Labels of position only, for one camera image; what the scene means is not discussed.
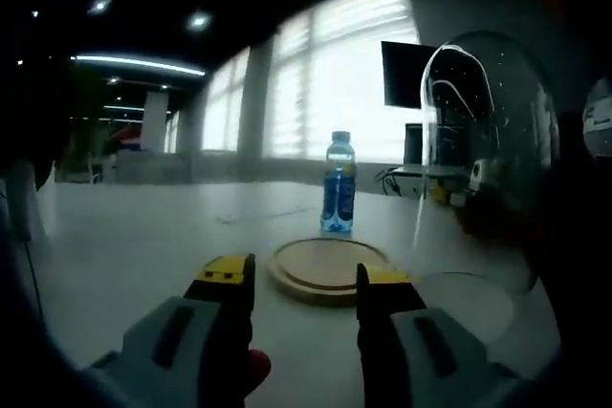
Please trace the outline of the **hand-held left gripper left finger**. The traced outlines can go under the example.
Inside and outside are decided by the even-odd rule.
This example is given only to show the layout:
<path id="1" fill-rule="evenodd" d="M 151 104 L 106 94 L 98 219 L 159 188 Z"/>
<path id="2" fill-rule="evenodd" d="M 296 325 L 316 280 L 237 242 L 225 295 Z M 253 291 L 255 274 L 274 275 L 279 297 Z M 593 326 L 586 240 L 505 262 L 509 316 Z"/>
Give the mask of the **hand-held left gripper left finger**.
<path id="1" fill-rule="evenodd" d="M 244 406 L 254 284 L 254 254 L 211 260 L 88 375 L 120 407 Z"/>

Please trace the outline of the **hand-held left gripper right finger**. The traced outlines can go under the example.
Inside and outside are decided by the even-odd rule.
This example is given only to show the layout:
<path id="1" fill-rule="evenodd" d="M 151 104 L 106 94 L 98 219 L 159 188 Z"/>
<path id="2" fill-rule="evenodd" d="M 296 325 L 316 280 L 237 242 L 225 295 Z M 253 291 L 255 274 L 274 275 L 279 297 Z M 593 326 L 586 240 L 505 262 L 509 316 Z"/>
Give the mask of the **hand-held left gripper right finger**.
<path id="1" fill-rule="evenodd" d="M 356 307 L 367 407 L 515 407 L 531 388 L 403 271 L 358 264 Z"/>

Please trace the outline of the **person's right hand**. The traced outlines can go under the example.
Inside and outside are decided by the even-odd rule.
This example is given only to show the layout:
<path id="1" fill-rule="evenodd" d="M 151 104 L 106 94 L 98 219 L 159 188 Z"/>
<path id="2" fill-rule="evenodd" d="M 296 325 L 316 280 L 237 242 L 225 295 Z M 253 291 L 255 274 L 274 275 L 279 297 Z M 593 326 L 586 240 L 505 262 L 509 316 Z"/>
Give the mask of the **person's right hand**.
<path id="1" fill-rule="evenodd" d="M 541 242 L 541 228 L 527 214 L 505 204 L 495 191 L 480 191 L 466 197 L 454 208 L 462 230 L 478 240 L 508 247 L 528 249 Z"/>

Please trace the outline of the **person's left hand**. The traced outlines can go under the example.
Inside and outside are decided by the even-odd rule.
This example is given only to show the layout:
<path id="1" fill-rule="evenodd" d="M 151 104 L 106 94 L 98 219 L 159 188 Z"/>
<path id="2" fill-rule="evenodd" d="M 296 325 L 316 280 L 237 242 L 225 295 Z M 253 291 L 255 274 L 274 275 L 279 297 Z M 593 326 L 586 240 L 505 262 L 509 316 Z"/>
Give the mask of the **person's left hand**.
<path id="1" fill-rule="evenodd" d="M 272 363 L 266 353 L 256 349 L 249 350 L 245 382 L 246 396 L 251 394 L 265 381 L 271 369 Z"/>

